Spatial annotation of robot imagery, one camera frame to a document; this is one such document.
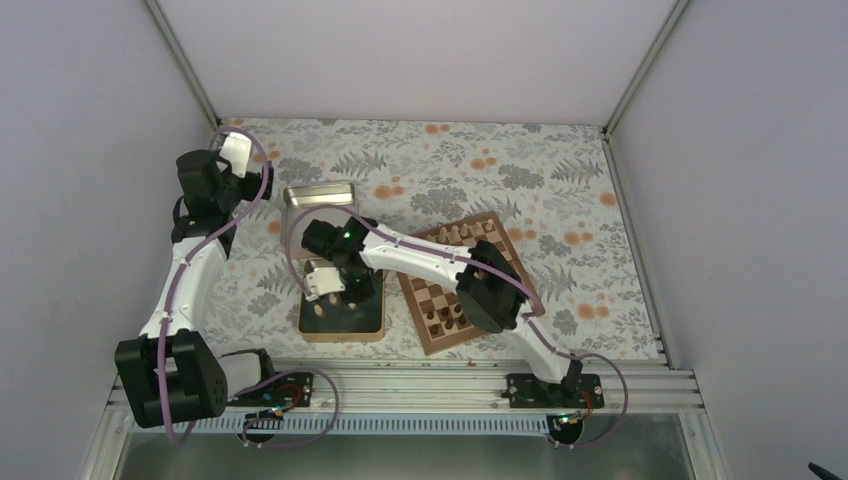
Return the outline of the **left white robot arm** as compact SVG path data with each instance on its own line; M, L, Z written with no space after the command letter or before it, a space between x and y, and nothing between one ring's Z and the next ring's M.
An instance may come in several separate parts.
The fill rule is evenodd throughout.
M229 395L225 370L201 333L214 286L237 231L235 209L273 191L274 168L246 168L248 155L194 150L176 161L182 196L172 210L166 285L135 339L114 360L136 424L161 427L220 416Z

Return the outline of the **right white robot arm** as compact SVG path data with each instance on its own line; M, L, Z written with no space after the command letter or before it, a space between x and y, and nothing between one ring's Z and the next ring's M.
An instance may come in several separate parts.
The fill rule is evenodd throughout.
M545 311L540 298L494 244L437 244L353 215L343 226L311 221L301 245L328 261L333 271L328 280L306 282L307 300L330 294L347 303L368 300L380 270L423 279L456 294L473 326L502 335L529 364L549 404L565 407L578 398L581 361L555 347L537 324Z

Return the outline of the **gold tin with pieces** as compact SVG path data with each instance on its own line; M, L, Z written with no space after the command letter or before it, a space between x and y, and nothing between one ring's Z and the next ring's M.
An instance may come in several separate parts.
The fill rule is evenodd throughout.
M385 335L385 281L377 295L359 304L345 304L339 294L316 301L301 296L297 330L307 342L377 342Z

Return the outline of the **floral table mat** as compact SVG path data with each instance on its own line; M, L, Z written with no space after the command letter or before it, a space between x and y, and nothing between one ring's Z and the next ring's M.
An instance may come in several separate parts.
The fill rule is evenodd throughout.
M395 275L387 280L381 340L317 344L298 332L300 291L282 246L284 189L350 182L362 215L407 234L495 212L561 347L616 361L659 358L596 127L262 118L233 125L259 139L276 172L273 199L239 224L215 287L205 327L215 351L424 356Z

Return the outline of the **aluminium front rail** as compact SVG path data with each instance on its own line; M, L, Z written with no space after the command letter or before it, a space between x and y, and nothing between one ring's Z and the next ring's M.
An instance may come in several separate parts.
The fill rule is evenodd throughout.
M528 368L517 361L457 361L398 364L341 362L323 365L300 395L300 405L282 413L267 397L260 404L231 405L197 424L199 433L544 435L574 417L615 421L621 413L701 414L704 403L695 375L662 363L621 361L615 366L587 360L589 385L575 404L540 399Z

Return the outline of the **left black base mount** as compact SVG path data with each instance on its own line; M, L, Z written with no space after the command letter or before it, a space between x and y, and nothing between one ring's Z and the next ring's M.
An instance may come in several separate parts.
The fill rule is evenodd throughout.
M227 406L267 409L282 416L293 407L308 407L314 374L294 372L280 376L265 349L246 349L218 358L228 387Z

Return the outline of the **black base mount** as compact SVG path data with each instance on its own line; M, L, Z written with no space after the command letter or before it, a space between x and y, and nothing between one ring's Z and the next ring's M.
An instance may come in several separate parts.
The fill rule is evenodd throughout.
M314 374L294 372L280 376L265 349L246 349L218 358L228 387L227 406L267 409L282 416L293 407L308 407Z
M501 397L514 409L588 409L603 408L605 399L600 377L583 372L579 361L569 363L560 383L548 383L530 373L506 376Z

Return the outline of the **aluminium corner frame post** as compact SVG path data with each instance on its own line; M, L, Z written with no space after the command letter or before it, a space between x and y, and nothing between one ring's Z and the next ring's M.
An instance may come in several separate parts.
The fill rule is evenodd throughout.
M166 50L204 119L212 129L216 129L220 126L220 117L215 112L212 102L182 47L161 2L158 0L141 0L140 3L150 16L155 30L164 42Z

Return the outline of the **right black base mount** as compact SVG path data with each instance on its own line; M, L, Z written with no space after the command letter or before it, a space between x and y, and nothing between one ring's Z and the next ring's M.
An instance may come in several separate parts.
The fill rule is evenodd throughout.
M506 376L501 397L514 409L588 409L603 408L605 399L600 377L583 372L579 361L569 363L560 383L548 383L530 373Z

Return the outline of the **right aluminium frame post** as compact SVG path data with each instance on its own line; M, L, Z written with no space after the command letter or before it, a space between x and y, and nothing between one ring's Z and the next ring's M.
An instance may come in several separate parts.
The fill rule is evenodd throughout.
M654 63L662 53L665 45L668 43L669 39L677 29L681 18L688 10L690 4L690 0L676 0L673 2L671 9L663 20L659 30L657 31L648 49L643 55L636 71L629 80L623 94L621 95L615 108L613 109L609 120L603 128L604 138L607 141L611 140L615 130L621 123L630 104L632 103L639 89L641 88L641 85L647 78Z

